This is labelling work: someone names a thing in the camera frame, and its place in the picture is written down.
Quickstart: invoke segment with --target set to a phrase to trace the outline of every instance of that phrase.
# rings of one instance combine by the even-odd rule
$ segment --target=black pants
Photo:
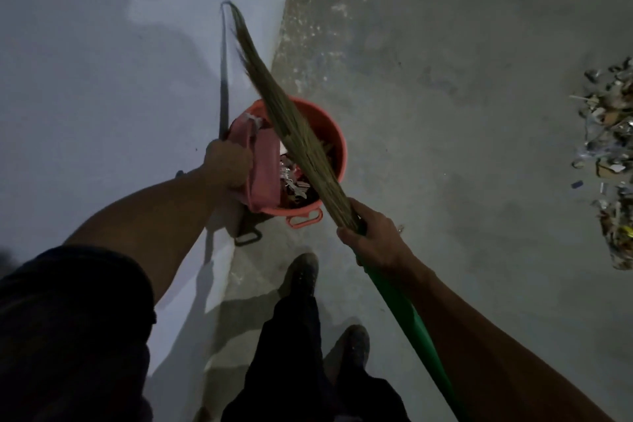
[[[264,324],[244,389],[222,422],[263,418],[328,421],[336,415],[363,422],[408,421],[400,396],[384,379],[343,361],[336,386],[323,371],[321,325],[314,297],[290,295]]]

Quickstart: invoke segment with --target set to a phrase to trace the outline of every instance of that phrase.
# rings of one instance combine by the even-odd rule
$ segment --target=bucket handle
[[[293,224],[292,223],[292,219],[293,218],[295,218],[295,217],[309,217],[310,214],[313,211],[318,211],[318,214],[316,215],[316,217],[311,218],[309,220],[306,220],[305,222],[299,222],[298,224]],[[317,222],[320,222],[322,218],[323,218],[323,210],[316,209],[316,210],[311,210],[308,213],[302,213],[301,215],[293,215],[292,217],[286,217],[286,224],[288,224],[288,226],[291,229],[300,229],[300,228],[307,227],[307,226],[312,225],[312,224],[316,224]]]

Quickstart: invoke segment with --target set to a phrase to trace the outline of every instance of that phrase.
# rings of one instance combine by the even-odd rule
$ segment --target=shoe
[[[347,328],[345,345],[343,348],[343,364],[365,370],[369,360],[369,334],[362,325],[352,325]]]
[[[290,264],[292,279],[290,295],[314,297],[318,276],[318,258],[313,253],[302,253]]]

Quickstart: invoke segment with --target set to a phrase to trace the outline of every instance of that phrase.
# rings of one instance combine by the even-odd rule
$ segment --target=person's left hand
[[[253,166],[253,154],[233,142],[214,140],[206,148],[202,171],[210,184],[239,187]]]

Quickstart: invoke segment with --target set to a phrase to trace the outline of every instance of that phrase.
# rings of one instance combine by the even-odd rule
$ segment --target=plastic bucket
[[[347,144],[343,137],[341,128],[332,120],[325,110],[321,107],[309,102],[307,100],[298,97],[288,97],[292,100],[299,111],[306,118],[312,130],[316,134],[317,138],[325,141],[326,143],[334,146],[334,155],[336,159],[336,167],[334,173],[336,178],[341,182],[345,175],[345,169],[347,167]],[[265,118],[268,120],[268,114],[266,113],[266,107],[262,100],[257,100],[249,108],[244,110],[245,113]],[[321,201],[317,200],[300,209],[262,209],[263,213],[268,215],[274,215],[275,217],[285,217],[286,223],[293,229],[300,229],[312,224],[316,224],[323,218],[323,211],[321,210]],[[315,216],[311,217],[312,212],[316,212]],[[302,222],[293,223],[295,218],[307,218]]]

